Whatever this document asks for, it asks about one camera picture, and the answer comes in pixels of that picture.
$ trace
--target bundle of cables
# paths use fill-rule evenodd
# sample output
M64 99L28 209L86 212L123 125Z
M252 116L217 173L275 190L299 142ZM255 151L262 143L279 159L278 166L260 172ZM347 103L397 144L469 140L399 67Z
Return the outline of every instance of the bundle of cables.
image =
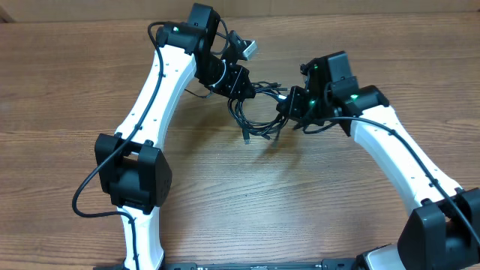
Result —
M252 82L252 85L257 94L268 95L274 98L277 102L281 102L284 99L281 92L287 90L286 88L280 88L281 84L276 82ZM250 134L264 137L267 140L270 140L269 134L277 134L275 137L275 140L277 140L281 129L285 127L288 122L287 116L279 113L272 121L251 121L247 119L244 114L243 103L243 100L229 99L227 106L230 115L232 115L242 129L245 143L250 143Z

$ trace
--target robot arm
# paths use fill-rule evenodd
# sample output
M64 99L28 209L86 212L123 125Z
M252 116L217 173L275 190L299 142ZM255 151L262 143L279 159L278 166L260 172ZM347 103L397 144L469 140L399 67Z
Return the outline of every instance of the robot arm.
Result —
M164 260L159 233L160 207L170 190L172 173L162 150L170 119L185 87L196 77L207 89L230 99L243 101L255 97L255 89L248 79L249 71L236 62L250 59L257 51L257 45L254 41L242 40L232 31L227 35L230 46L221 58L216 58L211 54L210 47L219 21L220 17L211 7L195 4L188 22L167 22L157 31L164 70L157 96L142 127L121 155L109 161L99 172L102 190L110 194L112 204L118 207L119 212L126 212L135 220L138 254L134 254L129 220L122 216L127 244L124 267L127 269L137 269L135 256L139 256L142 270L159 269ZM148 79L115 136L101 134L98 137L95 144L98 164L104 162L134 130L158 81L158 56L155 54ZM383 123L412 146L446 193L457 197L456 203L469 206L462 210L470 217L471 223L474 217L480 216L480 200L476 200L480 197L479 192L462 193L460 185L441 172L416 145L383 94L374 86L358 87L344 52L315 58L301 66L301 73L307 77L306 88L292 87L291 93L281 98L277 106L281 115L298 122L296 128L304 128L305 132L308 125L323 125L321 119L335 116L359 117ZM450 266L470 266L479 261L473 240L464 232L458 234L463 228L455 227L456 220L451 221L453 229L446 228L445 215L448 214L443 214L447 209L443 195L431 186L431 180L425 177L397 138L360 121L340 120L338 124L347 136L352 136L372 155L397 189L410 215L398 246L391 245L362 254L359 260L361 267L403 270L419 262L419 265L431 269L428 266L438 266L440 262L450 269ZM128 155L138 155L138 158L132 160ZM439 239L434 244L432 236ZM431 259L431 254L435 252L438 254ZM445 252L466 254L468 259L444 262L441 259Z
M416 144L391 106L379 105L366 109L360 117L382 123L401 135L450 197L456 195L458 189L461 190L461 186L438 169ZM394 185L408 215L413 209L421 207L425 200L435 203L445 199L397 138L389 135L385 130L360 121L352 121L350 132L353 139L367 150Z
M172 119L173 112L179 102L180 96L188 83L194 78L197 71L197 63L193 55L188 55L182 48L166 45L160 48L163 57L163 79L157 93L157 97L143 122L142 128L136 132L132 139L134 143L143 144L148 142L157 149L164 149L167 128ZM146 108L155 88L160 73L158 55L155 52L148 79L142 91L133 105L127 118L118 126L116 134L126 139L131 134L138 118ZM164 250L160 244L160 207L154 206L149 214L131 206L119 206L117 210L127 212L136 222L136 245L139 254L140 269L159 269L164 258ZM132 231L128 219L121 217L123 221L127 256L124 267L135 269L134 249L132 247Z

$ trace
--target wood grain surface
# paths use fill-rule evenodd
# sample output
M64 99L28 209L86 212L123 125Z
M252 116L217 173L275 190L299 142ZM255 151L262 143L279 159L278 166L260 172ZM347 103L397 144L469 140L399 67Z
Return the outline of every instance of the wood grain surface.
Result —
M125 255L119 217L82 219L71 197L95 166L149 72L149 21L0 25L0 269L91 269ZM349 53L406 129L464 188L480 186L480 13L228 19L257 40L252 81L301 85L299 65ZM189 88L205 92L198 83ZM252 119L275 103L245 103ZM250 263L353 257L396 242L407 221L395 189L340 128L278 146L244 145L227 100L184 94L165 155L174 179L161 209L167 262ZM84 212L114 209L98 178Z

